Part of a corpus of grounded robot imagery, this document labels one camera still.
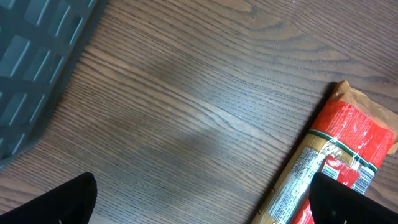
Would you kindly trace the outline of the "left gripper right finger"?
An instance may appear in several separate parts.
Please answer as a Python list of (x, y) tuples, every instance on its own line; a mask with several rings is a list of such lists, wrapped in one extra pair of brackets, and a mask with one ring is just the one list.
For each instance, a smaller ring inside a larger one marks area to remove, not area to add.
[(397, 224), (397, 213), (317, 172), (309, 190), (315, 224)]

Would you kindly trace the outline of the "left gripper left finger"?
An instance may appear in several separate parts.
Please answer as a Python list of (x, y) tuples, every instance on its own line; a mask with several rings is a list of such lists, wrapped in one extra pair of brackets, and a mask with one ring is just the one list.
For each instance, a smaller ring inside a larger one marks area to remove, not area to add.
[(4, 224), (88, 224), (93, 213), (97, 184), (85, 172), (45, 194), (1, 215)]

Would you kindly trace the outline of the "red snack packet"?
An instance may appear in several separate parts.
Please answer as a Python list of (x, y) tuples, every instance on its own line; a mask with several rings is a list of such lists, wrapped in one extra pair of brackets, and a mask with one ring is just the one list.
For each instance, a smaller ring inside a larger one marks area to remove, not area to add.
[(344, 80), (337, 84), (253, 223), (314, 223), (310, 183), (322, 172), (365, 194), (397, 150), (397, 115)]

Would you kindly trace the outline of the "grey plastic mesh basket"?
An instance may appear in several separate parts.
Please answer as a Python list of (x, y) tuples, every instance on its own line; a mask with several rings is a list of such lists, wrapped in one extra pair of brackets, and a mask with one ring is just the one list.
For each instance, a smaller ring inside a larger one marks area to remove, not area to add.
[(108, 0), (1, 1), (1, 167), (48, 125)]

